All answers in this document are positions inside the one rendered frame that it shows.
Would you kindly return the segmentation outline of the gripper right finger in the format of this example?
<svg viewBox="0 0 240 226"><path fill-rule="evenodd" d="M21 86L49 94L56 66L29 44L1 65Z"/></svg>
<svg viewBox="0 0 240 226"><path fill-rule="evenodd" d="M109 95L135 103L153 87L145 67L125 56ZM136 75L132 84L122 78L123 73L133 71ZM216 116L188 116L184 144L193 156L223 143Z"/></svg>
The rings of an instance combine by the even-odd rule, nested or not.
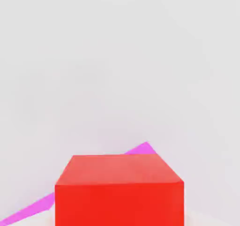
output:
<svg viewBox="0 0 240 226"><path fill-rule="evenodd" d="M184 226L201 226L202 216L197 211L185 210Z"/></svg>

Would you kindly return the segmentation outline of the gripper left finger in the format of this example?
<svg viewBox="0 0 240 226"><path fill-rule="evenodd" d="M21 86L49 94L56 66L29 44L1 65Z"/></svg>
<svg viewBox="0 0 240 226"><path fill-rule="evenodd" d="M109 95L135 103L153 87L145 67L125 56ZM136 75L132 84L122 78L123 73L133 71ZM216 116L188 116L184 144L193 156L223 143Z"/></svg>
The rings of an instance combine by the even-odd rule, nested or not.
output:
<svg viewBox="0 0 240 226"><path fill-rule="evenodd" d="M8 226L55 226L55 204L47 211L32 215Z"/></svg>

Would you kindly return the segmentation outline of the small red cube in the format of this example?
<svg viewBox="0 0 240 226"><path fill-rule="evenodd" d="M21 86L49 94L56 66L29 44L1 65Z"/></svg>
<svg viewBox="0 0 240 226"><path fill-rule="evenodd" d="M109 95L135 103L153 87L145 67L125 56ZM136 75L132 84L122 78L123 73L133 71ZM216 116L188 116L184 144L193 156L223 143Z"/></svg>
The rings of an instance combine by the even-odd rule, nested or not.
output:
<svg viewBox="0 0 240 226"><path fill-rule="evenodd" d="M55 184L55 226L184 226L184 182L157 154L75 155Z"/></svg>

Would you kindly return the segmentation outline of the large pink box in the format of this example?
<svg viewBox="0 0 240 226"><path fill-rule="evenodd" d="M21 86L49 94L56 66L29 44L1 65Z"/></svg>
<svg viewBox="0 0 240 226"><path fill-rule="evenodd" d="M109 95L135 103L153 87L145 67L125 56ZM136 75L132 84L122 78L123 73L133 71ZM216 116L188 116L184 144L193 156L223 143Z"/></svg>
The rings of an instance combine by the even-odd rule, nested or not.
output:
<svg viewBox="0 0 240 226"><path fill-rule="evenodd" d="M128 154L156 154L156 151L148 142L144 142L137 147L127 151ZM10 215L9 217L0 221L0 226L8 226L25 218L31 217L35 214L49 210L54 204L55 196L54 192L47 196L37 200L33 204L23 208L22 210Z"/></svg>

